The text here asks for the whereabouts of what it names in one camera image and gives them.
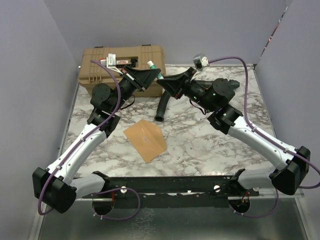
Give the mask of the brown paper envelope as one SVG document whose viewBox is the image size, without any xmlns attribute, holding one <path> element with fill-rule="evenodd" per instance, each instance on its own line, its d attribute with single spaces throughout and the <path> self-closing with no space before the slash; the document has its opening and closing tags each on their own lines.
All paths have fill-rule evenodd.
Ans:
<svg viewBox="0 0 320 240">
<path fill-rule="evenodd" d="M 149 163 L 167 149 L 159 126 L 141 119 L 123 131 L 145 163 Z"/>
</svg>

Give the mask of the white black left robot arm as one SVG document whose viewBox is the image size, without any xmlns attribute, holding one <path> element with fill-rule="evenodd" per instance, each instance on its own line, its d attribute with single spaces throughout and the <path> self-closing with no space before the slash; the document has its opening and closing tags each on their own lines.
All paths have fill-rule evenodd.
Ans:
<svg viewBox="0 0 320 240">
<path fill-rule="evenodd" d="M 99 83 L 92 89 L 93 110 L 82 132 L 69 148 L 46 169 L 38 167 L 32 174 L 34 195 L 59 213 L 66 212 L 75 200 L 90 194 L 103 198 L 111 190 L 109 178 L 99 171 L 75 178 L 89 155 L 115 130 L 120 117 L 116 112 L 135 91 L 146 90 L 161 73 L 159 68 L 137 70 L 124 67 L 121 81 L 111 88 Z"/>
</svg>

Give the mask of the green white glue stick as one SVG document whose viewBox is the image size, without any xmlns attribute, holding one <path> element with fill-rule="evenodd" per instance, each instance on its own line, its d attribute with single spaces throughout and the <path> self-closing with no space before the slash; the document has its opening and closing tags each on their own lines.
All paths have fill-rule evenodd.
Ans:
<svg viewBox="0 0 320 240">
<path fill-rule="evenodd" d="M 151 61 L 151 60 L 147 62 L 147 65 L 149 66 L 150 69 L 156 69 L 157 68 L 156 65 L 153 63 L 153 61 Z"/>
</svg>

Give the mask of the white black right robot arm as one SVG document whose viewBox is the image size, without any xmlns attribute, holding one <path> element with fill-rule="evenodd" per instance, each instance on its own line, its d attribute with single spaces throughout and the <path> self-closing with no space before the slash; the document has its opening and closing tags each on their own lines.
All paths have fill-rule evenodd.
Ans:
<svg viewBox="0 0 320 240">
<path fill-rule="evenodd" d="M 203 108 L 210 125 L 217 131 L 245 143 L 266 158 L 271 167 L 239 170 L 229 189 L 240 196 L 253 188 L 272 188 L 292 196 L 309 171 L 310 150 L 286 144 L 250 122 L 241 111 L 230 105 L 235 92 L 225 78 L 217 78 L 209 87 L 194 79 L 196 70 L 190 67 L 183 73 L 164 76 L 157 83 L 171 97 L 186 96 Z"/>
</svg>

